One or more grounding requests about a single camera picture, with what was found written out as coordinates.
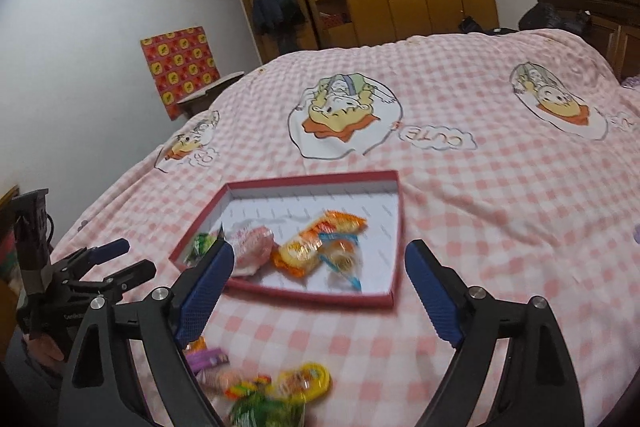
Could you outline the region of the left hand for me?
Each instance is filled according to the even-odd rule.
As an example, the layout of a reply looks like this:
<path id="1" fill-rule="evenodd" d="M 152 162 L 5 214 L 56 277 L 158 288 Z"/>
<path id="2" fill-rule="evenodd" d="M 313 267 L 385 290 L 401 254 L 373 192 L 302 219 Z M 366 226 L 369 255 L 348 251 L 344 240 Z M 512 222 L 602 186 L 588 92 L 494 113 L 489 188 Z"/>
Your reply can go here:
<path id="1" fill-rule="evenodd" d="M 27 352 L 41 366 L 57 372 L 64 363 L 64 353 L 48 335 L 25 335 Z"/>

